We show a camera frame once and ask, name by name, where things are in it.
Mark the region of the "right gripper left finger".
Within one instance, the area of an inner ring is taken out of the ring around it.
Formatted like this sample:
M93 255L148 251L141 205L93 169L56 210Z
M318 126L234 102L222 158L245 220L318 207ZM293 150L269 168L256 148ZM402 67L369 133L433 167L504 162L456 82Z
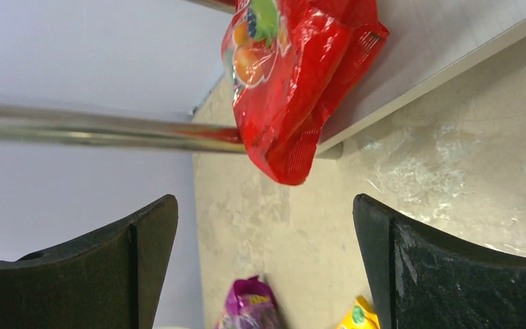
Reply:
M152 328L177 231L165 195L67 242L0 260L0 328Z

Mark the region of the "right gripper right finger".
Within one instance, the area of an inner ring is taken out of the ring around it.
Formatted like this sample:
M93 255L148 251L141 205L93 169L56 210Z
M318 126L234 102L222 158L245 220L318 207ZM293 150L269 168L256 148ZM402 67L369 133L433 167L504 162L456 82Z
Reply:
M526 328L526 258L359 194L353 221L382 328Z

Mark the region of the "purple candy bag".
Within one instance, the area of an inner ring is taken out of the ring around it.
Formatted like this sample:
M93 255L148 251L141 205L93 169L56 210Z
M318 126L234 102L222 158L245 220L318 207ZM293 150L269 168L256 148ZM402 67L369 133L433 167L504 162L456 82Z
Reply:
M271 287L259 276L237 279L228 290L215 329L284 328Z

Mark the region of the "red candy bag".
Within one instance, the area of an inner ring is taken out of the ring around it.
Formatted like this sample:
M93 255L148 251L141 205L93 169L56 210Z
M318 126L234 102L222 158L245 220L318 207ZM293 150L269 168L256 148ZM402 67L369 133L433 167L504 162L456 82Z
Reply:
M388 35L375 0L237 1L221 57L252 163L280 184L303 184L324 124Z

